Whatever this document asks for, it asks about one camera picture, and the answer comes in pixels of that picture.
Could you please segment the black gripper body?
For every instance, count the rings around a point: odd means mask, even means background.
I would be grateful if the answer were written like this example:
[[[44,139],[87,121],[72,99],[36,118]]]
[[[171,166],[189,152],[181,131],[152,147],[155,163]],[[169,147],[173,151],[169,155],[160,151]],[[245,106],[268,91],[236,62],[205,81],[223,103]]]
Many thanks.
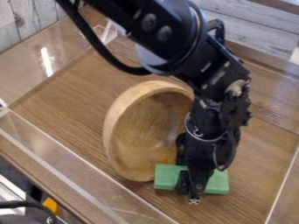
[[[208,181],[215,170],[225,171],[236,156],[239,130],[207,136],[187,116],[184,132],[176,137],[176,164],[187,166],[189,181]]]

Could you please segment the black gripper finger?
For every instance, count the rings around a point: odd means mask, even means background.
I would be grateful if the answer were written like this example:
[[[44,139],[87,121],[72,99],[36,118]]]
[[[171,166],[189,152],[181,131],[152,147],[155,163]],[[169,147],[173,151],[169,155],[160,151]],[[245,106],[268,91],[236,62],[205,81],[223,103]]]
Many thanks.
[[[187,195],[189,193],[189,175],[187,171],[180,171],[177,182],[175,185],[175,191],[179,195]]]
[[[188,171],[189,179],[189,190],[188,190],[188,204],[197,205],[201,201],[201,195],[207,188],[209,178],[213,174],[213,171],[208,172],[195,172]]]

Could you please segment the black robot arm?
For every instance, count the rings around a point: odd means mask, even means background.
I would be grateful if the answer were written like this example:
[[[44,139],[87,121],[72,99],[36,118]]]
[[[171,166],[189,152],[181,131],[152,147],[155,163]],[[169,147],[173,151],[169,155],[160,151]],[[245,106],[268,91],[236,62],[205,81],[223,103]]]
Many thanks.
[[[215,172],[236,156],[240,128],[252,117],[249,71],[225,46],[225,25],[208,20],[191,0],[83,0],[135,42],[140,66],[124,64],[104,46],[70,0],[54,0],[93,49],[123,72],[172,75],[192,89],[195,99],[176,137],[176,163],[185,165],[175,191],[200,202]]]

